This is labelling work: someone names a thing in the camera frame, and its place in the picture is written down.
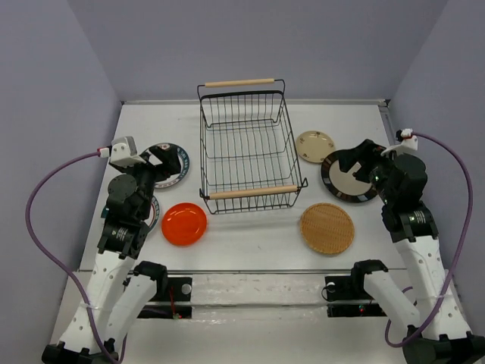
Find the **white plate green lettered rim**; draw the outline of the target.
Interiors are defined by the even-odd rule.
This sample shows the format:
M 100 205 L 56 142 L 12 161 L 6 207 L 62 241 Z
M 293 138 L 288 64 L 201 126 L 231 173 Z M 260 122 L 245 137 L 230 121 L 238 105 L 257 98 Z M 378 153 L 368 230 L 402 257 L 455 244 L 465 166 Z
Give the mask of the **white plate green lettered rim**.
M 163 190 L 180 183 L 187 176 L 190 169 L 190 159 L 187 151 L 183 147 L 173 143 L 158 143 L 147 148 L 147 151 L 151 153 L 151 149 L 155 147 L 158 147 L 163 150 L 166 150 L 166 149 L 175 150 L 177 152 L 177 157 L 180 163 L 180 173 L 172 174 L 168 179 L 157 182 L 155 184 L 155 189 Z

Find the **black rimmed cream plate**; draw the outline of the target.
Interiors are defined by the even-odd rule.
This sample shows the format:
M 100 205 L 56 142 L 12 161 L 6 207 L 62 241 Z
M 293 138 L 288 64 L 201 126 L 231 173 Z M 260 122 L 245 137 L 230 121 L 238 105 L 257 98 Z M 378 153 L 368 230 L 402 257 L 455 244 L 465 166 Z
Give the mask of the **black rimmed cream plate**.
M 343 202 L 359 204 L 370 201 L 377 196 L 377 191 L 370 183 L 355 179 L 353 174 L 361 165 L 357 162 L 344 173 L 339 165 L 340 150 L 330 153 L 321 165 L 321 179 L 328 191 Z

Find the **small cream floral plate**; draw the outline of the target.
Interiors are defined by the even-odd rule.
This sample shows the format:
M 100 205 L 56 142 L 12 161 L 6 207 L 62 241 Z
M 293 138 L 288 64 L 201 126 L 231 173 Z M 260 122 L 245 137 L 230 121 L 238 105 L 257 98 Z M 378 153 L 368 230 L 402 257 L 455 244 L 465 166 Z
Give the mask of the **small cream floral plate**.
M 307 130 L 296 138 L 296 151 L 307 162 L 322 163 L 336 151 L 334 141 L 318 130 Z

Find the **white plate red green rim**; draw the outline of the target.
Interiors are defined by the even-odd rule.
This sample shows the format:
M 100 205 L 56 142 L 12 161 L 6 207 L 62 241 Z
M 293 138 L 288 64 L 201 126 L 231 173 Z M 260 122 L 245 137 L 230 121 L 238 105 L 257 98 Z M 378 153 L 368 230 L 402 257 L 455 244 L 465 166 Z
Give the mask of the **white plate red green rim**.
M 160 219 L 160 216 L 161 216 L 161 210 L 160 210 L 159 201 L 155 196 L 153 196 L 151 205 L 150 205 L 149 217 L 145 220 L 149 228 L 149 233 L 151 233 L 156 228 L 157 223 Z

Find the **orange translucent plate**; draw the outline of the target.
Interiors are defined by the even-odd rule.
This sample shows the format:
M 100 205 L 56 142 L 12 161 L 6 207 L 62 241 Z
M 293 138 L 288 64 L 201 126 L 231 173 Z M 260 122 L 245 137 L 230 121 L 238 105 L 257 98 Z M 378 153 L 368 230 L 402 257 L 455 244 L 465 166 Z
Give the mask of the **orange translucent plate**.
M 175 246 L 191 246 L 202 238 L 208 226 L 203 209 L 191 202 L 170 207 L 161 220 L 164 238 Z

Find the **woven bamboo plate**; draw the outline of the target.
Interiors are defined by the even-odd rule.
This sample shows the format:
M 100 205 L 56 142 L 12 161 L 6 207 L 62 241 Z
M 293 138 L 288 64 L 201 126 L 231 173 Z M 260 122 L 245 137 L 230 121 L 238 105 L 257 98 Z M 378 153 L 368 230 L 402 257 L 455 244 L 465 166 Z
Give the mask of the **woven bamboo plate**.
M 308 207 L 302 213 L 299 228 L 307 246 L 324 255 L 344 252 L 352 245 L 355 236 L 350 216 L 339 206 L 330 203 Z

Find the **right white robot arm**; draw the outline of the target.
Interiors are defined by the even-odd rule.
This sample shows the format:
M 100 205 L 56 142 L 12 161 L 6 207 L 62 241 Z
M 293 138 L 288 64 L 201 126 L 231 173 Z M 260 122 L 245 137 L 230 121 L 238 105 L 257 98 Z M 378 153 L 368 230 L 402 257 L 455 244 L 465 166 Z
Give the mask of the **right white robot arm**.
M 339 169 L 359 169 L 353 177 L 370 183 L 383 201 L 383 223 L 405 263 L 415 300 L 396 286 L 378 260 L 357 262 L 349 289 L 357 297 L 370 295 L 389 320 L 405 332 L 393 347 L 408 363 L 475 363 L 484 357 L 484 338 L 472 333 L 449 285 L 433 215 L 421 197 L 427 183 L 425 164 L 416 156 L 397 153 L 365 140 L 339 151 Z

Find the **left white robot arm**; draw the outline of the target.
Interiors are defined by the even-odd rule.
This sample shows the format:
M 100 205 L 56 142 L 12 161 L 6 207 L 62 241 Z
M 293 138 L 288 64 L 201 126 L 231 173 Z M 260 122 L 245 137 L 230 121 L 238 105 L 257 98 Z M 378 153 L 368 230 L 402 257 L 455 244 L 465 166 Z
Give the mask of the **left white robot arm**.
M 137 262 L 150 228 L 155 185 L 181 172 L 173 146 L 138 153 L 118 140 L 98 151 L 119 171 L 108 185 L 105 217 L 95 265 L 87 285 L 74 278 L 80 304 L 59 342 L 42 353 L 44 363 L 119 363 L 127 333 L 150 299 L 167 293 L 167 269 Z

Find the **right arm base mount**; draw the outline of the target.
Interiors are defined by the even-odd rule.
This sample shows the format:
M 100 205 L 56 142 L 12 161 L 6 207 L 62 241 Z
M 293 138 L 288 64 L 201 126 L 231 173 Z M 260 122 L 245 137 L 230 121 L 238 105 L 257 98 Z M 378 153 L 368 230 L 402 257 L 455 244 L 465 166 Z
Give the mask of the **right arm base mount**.
M 353 287 L 352 279 L 347 275 L 327 276 L 321 296 L 327 303 L 327 316 L 331 319 L 386 317 L 371 296 Z

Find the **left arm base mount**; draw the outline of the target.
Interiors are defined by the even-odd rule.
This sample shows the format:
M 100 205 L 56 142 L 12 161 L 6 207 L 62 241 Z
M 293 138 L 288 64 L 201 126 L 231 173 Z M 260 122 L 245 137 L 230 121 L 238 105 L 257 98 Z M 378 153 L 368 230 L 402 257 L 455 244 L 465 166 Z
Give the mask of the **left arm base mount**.
M 169 276 L 165 290 L 145 304 L 138 319 L 191 319 L 192 278 Z

